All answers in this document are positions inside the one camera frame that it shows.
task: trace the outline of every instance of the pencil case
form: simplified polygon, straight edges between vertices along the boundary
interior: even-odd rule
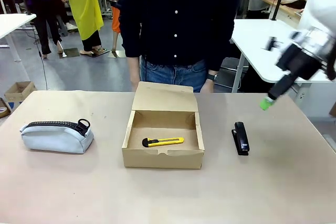
[[[21,128],[21,137],[29,149],[83,154],[93,140],[89,121],[32,122]]]

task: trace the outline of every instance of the yellow fabric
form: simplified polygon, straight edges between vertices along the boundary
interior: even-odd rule
[[[88,39],[104,25],[98,0],[69,0],[81,40]]]

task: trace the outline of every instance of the cardboard box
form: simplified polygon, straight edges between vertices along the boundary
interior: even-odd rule
[[[5,98],[12,111],[35,90],[37,89],[32,81],[15,82],[5,93]]]
[[[10,109],[2,98],[0,98],[0,118],[10,114]]]
[[[125,167],[200,169],[204,145],[192,87],[140,82],[122,155]],[[144,138],[184,137],[184,143],[143,147]]]

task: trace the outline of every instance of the black zipper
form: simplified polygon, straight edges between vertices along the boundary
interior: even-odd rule
[[[88,126],[83,124],[81,121],[87,122]],[[87,133],[90,127],[90,122],[86,119],[79,119],[78,123],[66,122],[66,121],[40,121],[40,122],[29,123],[26,128],[34,127],[34,126],[67,127],[67,128],[73,129],[74,131],[77,131],[82,136],[85,136],[85,134]]]

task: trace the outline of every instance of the blue jeans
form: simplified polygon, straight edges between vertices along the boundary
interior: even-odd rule
[[[141,57],[141,81],[191,86],[194,92],[200,92],[207,76],[205,61],[201,60],[189,66],[154,65]]]

